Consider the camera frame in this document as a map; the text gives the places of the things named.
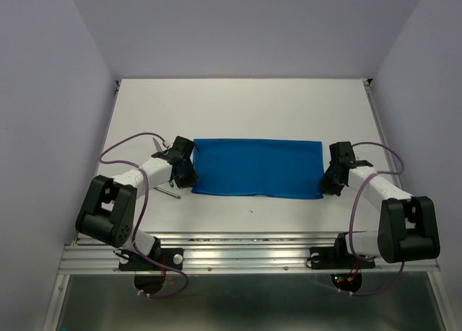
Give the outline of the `blue cloth napkin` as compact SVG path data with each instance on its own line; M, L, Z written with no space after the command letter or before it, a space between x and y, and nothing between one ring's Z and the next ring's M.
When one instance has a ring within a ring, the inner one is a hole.
M323 144L259 138L197 138L192 192L217 196L323 197Z

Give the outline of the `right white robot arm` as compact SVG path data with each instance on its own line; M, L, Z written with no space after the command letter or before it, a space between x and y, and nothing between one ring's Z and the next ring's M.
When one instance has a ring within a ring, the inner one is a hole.
M377 171L372 163L359 160L349 141L329 146L331 160L318 186L324 195L340 196L347 188L356 192L348 231L340 233L332 258L340 266L356 259L387 263L433 260L440 255L440 239L435 205L427 196L415 196L388 181L386 175L401 170ZM361 198L379 213L378 229L354 231L354 220Z

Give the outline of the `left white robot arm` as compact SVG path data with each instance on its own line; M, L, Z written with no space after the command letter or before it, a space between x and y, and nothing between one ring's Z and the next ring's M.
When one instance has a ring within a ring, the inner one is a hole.
M141 216L134 220L137 200L144 199L141 211L145 212L154 187L168 183L179 189L192 188L198 180L191 161L194 142L178 136L171 147L164 147L141 165L100 157L102 164L126 164L131 169L114 177L93 177L75 223L80 234L135 253L136 261L146 269L161 266L161 246L158 238L140 229Z

